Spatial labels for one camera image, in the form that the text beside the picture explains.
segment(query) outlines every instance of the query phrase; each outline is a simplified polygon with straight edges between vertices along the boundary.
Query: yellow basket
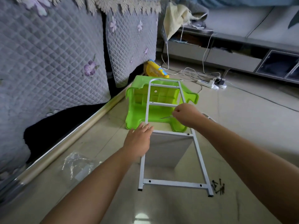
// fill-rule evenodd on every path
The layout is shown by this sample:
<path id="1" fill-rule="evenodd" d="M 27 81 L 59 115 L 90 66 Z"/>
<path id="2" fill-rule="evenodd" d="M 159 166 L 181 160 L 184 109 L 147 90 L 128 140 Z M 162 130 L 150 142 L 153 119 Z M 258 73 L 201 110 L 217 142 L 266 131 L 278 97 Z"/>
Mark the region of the yellow basket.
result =
<path id="1" fill-rule="evenodd" d="M 160 77 L 169 79 L 169 75 L 153 60 L 147 62 L 146 73 L 151 77 Z"/>

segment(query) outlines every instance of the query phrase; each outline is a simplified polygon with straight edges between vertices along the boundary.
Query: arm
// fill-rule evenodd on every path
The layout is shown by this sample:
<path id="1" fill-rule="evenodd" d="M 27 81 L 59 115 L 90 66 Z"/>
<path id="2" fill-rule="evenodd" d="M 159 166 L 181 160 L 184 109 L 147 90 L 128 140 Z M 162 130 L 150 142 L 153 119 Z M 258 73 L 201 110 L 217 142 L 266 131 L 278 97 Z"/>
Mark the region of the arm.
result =
<path id="1" fill-rule="evenodd" d="M 98 224 L 131 164 L 150 147 L 154 128 L 140 124 L 131 129 L 124 145 L 98 166 L 43 219 L 43 224 Z"/>
<path id="2" fill-rule="evenodd" d="M 173 116 L 203 135 L 276 218 L 298 223 L 299 168 L 209 120 L 191 104 L 178 105 Z"/>

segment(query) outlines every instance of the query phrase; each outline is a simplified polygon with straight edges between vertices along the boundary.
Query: beige towel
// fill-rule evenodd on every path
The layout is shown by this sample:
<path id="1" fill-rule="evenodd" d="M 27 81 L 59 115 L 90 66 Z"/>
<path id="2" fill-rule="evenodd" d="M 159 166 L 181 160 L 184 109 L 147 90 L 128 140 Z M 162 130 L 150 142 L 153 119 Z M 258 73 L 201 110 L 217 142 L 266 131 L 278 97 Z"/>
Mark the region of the beige towel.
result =
<path id="1" fill-rule="evenodd" d="M 177 32 L 181 26 L 191 24 L 191 20 L 199 20 L 201 17 L 194 17 L 185 5 L 174 5 L 169 3 L 163 21 L 167 40 Z"/>

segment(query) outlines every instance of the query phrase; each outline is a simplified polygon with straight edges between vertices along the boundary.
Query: clear plastic bag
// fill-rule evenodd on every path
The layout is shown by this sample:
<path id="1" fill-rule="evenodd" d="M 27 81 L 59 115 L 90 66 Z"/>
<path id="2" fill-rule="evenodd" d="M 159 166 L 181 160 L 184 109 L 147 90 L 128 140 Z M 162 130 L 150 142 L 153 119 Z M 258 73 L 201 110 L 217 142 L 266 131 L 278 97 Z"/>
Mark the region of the clear plastic bag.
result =
<path id="1" fill-rule="evenodd" d="M 80 182 L 102 162 L 95 162 L 87 157 L 73 152 L 64 159 L 62 172 L 72 182 Z"/>

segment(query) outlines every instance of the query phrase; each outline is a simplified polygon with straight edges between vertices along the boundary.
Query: white metal frame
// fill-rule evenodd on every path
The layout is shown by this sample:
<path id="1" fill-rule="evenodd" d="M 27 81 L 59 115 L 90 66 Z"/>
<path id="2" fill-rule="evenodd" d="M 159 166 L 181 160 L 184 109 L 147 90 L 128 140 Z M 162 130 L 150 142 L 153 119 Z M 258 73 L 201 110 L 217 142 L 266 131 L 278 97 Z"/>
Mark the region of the white metal frame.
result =
<path id="1" fill-rule="evenodd" d="M 170 85 L 152 83 L 152 81 L 156 81 L 156 80 L 177 82 L 178 86 L 170 86 Z M 167 106 L 167 107 L 176 107 L 177 106 L 177 105 L 173 105 L 173 104 L 166 104 L 166 103 L 159 103 L 159 102 L 150 101 L 150 88 L 151 88 L 151 86 L 159 86 L 159 87 L 180 89 L 182 101 L 184 103 L 186 102 L 180 81 L 171 80 L 171 79 L 163 79 L 163 78 L 151 79 L 150 82 L 149 82 L 148 94 L 147 94 L 147 109 L 146 109 L 146 114 L 145 114 L 145 123 L 146 124 L 148 123 L 149 106 L 150 105 L 159 105 L 159 106 Z M 160 135 L 176 135 L 176 136 L 190 136 L 190 137 L 193 137 L 193 141 L 194 141 L 194 144 L 195 144 L 195 149 L 196 149 L 198 161 L 200 163 L 200 167 L 201 167 L 201 170 L 202 170 L 202 175 L 204 176 L 205 184 L 192 183 L 192 182 L 165 181 L 165 180 L 156 180 L 156 179 L 145 179 L 144 178 L 145 155 L 144 155 L 141 158 L 141 162 L 140 162 L 140 175 L 139 175 L 138 190 L 142 191 L 144 184 L 157 184 L 157 185 L 167 185 L 167 186 L 175 186 L 175 187 L 206 189 L 208 196 L 213 197 L 214 196 L 213 190 L 212 190 L 212 187 L 211 187 L 211 184 L 210 184 L 209 177 L 207 175 L 207 170 L 206 170 L 205 165 L 204 165 L 204 160 L 202 158 L 202 154 L 201 154 L 200 149 L 199 149 L 199 144 L 198 144 L 194 129 L 191 128 L 191 134 L 190 133 L 178 133 L 178 132 L 172 132 L 172 131 L 158 131 L 158 130 L 154 130 L 154 132 L 155 132 L 155 134 L 160 134 Z"/>

